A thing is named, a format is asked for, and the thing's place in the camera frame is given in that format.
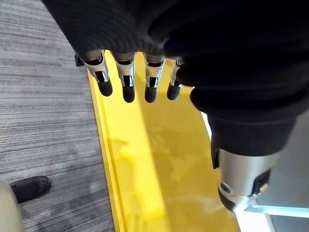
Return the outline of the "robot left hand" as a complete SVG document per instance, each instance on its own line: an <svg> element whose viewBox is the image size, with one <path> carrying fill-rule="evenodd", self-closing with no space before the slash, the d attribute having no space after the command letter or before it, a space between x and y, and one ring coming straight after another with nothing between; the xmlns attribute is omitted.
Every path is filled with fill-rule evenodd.
<svg viewBox="0 0 309 232"><path fill-rule="evenodd" d="M84 61L144 52L179 59L177 81L208 116L218 193L229 211L267 184L309 107L306 0L46 0Z"/></svg>

